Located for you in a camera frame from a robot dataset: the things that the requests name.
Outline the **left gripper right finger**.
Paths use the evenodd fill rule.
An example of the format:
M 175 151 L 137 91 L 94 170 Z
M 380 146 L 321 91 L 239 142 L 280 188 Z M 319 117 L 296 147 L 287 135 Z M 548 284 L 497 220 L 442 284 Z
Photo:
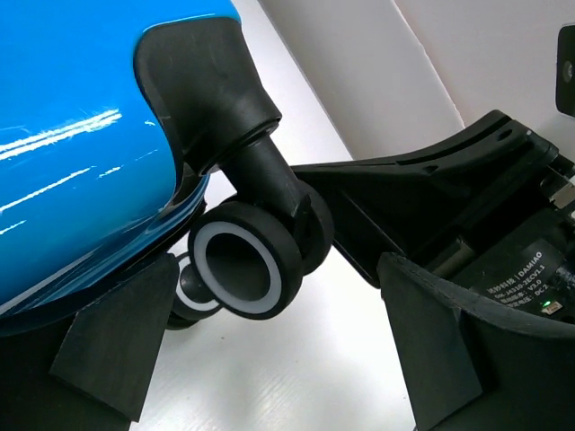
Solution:
M 574 327 L 514 310 L 394 253 L 377 264 L 419 430 L 572 430 Z

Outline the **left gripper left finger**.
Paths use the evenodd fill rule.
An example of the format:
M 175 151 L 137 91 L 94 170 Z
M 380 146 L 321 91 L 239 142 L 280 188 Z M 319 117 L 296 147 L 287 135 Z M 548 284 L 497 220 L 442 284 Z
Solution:
M 127 430 L 139 421 L 179 266 L 160 254 L 1 319 L 3 430 Z

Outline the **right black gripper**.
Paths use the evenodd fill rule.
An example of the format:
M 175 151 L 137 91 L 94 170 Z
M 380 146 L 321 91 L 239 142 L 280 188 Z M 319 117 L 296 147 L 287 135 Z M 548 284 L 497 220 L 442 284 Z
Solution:
M 574 321 L 574 164 L 503 112 L 407 154 L 293 170 L 370 285 L 394 252 L 509 308 Z

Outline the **blue kids suitcase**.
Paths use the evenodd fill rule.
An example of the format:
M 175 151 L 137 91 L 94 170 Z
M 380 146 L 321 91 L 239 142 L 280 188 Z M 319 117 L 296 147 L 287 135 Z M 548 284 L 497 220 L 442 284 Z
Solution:
M 283 312 L 332 216 L 231 1 L 1 4 L 1 332 L 59 321 L 188 241 L 181 320 Z

